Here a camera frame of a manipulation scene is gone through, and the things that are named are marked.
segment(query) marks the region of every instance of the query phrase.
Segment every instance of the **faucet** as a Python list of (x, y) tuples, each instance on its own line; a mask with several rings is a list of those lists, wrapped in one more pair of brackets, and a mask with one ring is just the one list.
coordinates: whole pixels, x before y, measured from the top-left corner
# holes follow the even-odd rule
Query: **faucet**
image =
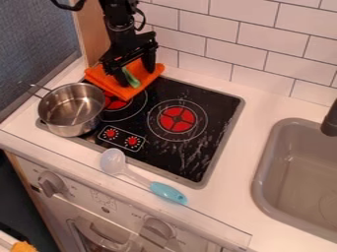
[(333, 102), (329, 112), (325, 116), (320, 130), (329, 137), (337, 137), (337, 99)]

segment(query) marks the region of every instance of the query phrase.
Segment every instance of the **gray sink basin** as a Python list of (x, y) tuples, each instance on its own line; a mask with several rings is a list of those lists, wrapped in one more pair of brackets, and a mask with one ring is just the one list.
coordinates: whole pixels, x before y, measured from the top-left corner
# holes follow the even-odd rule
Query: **gray sink basin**
[(274, 126), (252, 197), (267, 216), (337, 243), (337, 138), (319, 126), (302, 119)]

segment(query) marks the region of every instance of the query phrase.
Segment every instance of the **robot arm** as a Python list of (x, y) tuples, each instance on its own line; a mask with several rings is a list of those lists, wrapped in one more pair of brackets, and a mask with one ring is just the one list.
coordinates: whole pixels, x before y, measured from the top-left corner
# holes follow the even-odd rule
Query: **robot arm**
[[(87, 0), (79, 0), (74, 6), (50, 0), (55, 6), (68, 11), (81, 11)], [(122, 67), (141, 58), (144, 67), (149, 73), (155, 71), (156, 50), (158, 44), (154, 31), (136, 34), (146, 24), (144, 13), (137, 8), (139, 0), (99, 0), (104, 13), (105, 27), (111, 42), (110, 49), (101, 58), (105, 73), (113, 75), (121, 86), (127, 87)], [(135, 27), (133, 15), (143, 16), (139, 28)]]

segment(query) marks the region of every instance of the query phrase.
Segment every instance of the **blue handle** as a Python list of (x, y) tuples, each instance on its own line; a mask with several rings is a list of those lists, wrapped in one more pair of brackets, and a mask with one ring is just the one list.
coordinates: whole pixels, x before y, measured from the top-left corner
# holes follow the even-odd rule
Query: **blue handle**
[(161, 196), (162, 198), (175, 201), (181, 205), (187, 204), (187, 198), (178, 190), (174, 189), (169, 185), (162, 184), (160, 182), (152, 182), (150, 184), (150, 189), (151, 191), (153, 191), (158, 196)]

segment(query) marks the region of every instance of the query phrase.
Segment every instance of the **toy stove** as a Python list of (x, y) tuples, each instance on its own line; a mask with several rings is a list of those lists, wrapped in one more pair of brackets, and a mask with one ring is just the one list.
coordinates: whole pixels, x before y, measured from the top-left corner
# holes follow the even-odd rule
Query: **toy stove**
[(128, 102), (105, 93), (102, 123), (80, 142), (99, 151), (119, 148), (129, 163), (198, 188), (242, 107), (237, 97), (159, 77)]

